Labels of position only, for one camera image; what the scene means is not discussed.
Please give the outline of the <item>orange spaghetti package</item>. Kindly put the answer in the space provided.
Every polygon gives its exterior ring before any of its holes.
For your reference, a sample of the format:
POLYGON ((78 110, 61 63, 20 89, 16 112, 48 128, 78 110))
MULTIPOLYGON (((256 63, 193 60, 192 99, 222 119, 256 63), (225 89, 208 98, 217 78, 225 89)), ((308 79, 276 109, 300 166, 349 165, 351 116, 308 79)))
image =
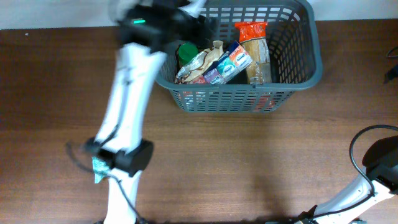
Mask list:
POLYGON ((271 58, 266 40, 267 22, 237 22, 239 43, 252 62, 239 75, 238 85, 258 87, 272 83, 271 58))

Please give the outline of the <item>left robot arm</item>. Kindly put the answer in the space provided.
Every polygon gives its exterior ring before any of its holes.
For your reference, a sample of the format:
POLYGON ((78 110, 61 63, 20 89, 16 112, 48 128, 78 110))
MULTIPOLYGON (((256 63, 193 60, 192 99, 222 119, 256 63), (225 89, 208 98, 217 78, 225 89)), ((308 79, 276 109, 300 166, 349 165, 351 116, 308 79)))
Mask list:
POLYGON ((143 139, 142 127, 156 76, 172 44, 186 40, 206 44, 216 20, 201 14, 206 0, 136 3, 116 20, 121 46, 116 57, 114 82, 103 123, 85 151, 102 160, 106 171, 89 172, 109 179, 108 209, 104 223, 145 223, 135 208, 142 171, 154 151, 143 139))

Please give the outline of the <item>multicolour tissue pack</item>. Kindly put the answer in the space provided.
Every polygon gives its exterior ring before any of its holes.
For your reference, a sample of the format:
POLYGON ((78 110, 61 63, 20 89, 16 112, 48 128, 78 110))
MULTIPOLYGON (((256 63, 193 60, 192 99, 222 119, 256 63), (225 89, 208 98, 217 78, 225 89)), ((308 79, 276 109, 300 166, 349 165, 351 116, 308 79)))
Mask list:
MULTIPOLYGON (((232 81, 252 62, 252 58, 237 42, 233 42, 220 59, 214 62, 209 69, 194 79, 191 83, 178 83, 183 85, 211 85, 221 87, 232 81)), ((232 100, 232 91, 204 90, 192 88, 176 95, 178 105, 187 111, 226 111, 232 100)))

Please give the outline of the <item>grey plastic basket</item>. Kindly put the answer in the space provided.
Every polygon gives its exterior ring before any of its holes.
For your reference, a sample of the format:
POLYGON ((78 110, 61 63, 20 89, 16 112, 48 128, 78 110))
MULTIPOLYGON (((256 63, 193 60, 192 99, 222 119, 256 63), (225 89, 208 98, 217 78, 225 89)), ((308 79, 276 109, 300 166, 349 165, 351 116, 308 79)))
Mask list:
POLYGON ((192 113, 269 113, 323 73, 312 6, 306 0, 207 1, 218 22, 210 45, 188 62, 179 43, 157 83, 192 113))

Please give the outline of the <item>teal wipes packet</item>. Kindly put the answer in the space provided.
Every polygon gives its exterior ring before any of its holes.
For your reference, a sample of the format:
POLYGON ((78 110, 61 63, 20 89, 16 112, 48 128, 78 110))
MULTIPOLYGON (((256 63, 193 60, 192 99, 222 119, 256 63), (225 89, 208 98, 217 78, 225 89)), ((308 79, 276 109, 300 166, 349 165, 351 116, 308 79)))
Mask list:
POLYGON ((105 161, 92 157, 92 166, 94 171, 94 182, 95 184, 100 183, 104 178, 108 176, 108 172, 110 171, 109 166, 105 163, 105 161))

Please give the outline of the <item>green lid glass jar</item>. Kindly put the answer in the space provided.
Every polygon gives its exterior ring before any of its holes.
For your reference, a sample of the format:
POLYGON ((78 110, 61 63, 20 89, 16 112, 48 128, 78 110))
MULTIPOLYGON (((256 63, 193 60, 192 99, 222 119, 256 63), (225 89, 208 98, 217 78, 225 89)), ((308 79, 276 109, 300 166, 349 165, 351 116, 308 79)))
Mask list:
POLYGON ((189 61, 191 61, 198 54, 198 49, 196 45, 189 42, 182 44, 177 50, 177 57, 179 66, 185 66, 189 61))

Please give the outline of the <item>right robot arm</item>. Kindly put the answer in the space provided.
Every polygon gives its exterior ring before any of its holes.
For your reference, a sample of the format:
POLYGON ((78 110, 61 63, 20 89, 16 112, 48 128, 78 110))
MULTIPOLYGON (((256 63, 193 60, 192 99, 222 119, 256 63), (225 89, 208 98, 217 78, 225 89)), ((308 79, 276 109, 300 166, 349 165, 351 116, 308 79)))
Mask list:
POLYGON ((363 156, 362 166, 354 159, 355 142, 364 133, 397 125, 373 124, 358 131, 349 145, 349 159, 358 176, 325 203, 302 212, 295 223, 353 223, 377 203, 397 195, 397 135, 375 141, 363 156))

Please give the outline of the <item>beige snack bag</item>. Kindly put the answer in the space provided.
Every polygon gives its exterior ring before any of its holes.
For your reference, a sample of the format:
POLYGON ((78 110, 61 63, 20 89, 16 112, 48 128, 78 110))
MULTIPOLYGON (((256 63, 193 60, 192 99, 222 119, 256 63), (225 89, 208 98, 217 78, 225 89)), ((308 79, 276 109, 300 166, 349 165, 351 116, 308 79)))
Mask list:
POLYGON ((224 42, 214 40, 212 48, 205 49, 184 65, 176 74, 176 83, 191 83, 194 79, 203 75, 209 67, 224 54, 224 42))

